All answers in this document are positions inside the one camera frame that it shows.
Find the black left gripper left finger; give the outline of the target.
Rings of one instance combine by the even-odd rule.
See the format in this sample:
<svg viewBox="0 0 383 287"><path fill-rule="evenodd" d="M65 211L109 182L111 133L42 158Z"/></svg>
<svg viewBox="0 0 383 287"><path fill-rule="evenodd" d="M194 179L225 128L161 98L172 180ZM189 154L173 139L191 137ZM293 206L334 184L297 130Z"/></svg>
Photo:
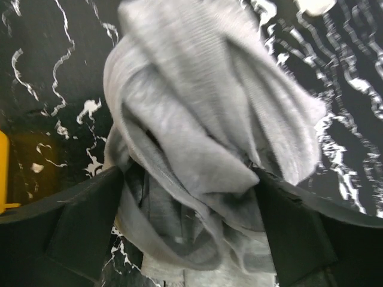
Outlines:
<svg viewBox="0 0 383 287"><path fill-rule="evenodd" d="M94 286L121 197L117 167L1 215L1 286Z"/></svg>

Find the yellow plastic tray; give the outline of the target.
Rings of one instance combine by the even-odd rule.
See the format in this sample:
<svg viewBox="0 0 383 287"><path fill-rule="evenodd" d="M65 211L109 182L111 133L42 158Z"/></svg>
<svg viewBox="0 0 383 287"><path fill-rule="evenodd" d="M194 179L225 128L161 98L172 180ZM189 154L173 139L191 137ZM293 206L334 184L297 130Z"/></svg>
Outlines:
<svg viewBox="0 0 383 287"><path fill-rule="evenodd" d="M10 141L4 132L1 132L1 154L0 154L0 210L4 213L7 209L13 209L20 207L20 203L9 203L7 202L8 197L8 170L9 170L9 159L10 159Z"/></svg>

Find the white rack base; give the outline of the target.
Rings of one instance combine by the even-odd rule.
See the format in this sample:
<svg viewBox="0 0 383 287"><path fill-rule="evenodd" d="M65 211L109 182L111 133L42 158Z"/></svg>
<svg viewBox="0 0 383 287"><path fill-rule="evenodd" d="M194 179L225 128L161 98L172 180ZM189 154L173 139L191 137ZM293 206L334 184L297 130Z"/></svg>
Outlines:
<svg viewBox="0 0 383 287"><path fill-rule="evenodd" d="M332 9L337 0L294 0L300 12L316 17Z"/></svg>

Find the grey sock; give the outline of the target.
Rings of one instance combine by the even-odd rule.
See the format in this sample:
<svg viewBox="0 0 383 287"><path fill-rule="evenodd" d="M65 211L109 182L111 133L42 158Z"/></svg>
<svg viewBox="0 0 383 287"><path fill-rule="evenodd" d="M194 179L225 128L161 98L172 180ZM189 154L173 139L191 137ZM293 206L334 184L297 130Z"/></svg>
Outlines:
<svg viewBox="0 0 383 287"><path fill-rule="evenodd" d="M325 103L287 76L237 1L122 1L104 68L115 224L171 286L273 286L255 168L297 185Z"/></svg>

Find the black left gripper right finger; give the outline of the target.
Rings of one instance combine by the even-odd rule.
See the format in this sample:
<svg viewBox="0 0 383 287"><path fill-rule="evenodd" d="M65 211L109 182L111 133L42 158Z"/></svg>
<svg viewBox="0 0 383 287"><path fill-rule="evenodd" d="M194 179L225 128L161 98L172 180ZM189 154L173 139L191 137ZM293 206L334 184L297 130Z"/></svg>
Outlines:
<svg viewBox="0 0 383 287"><path fill-rule="evenodd" d="M381 218L253 170L280 286L382 286Z"/></svg>

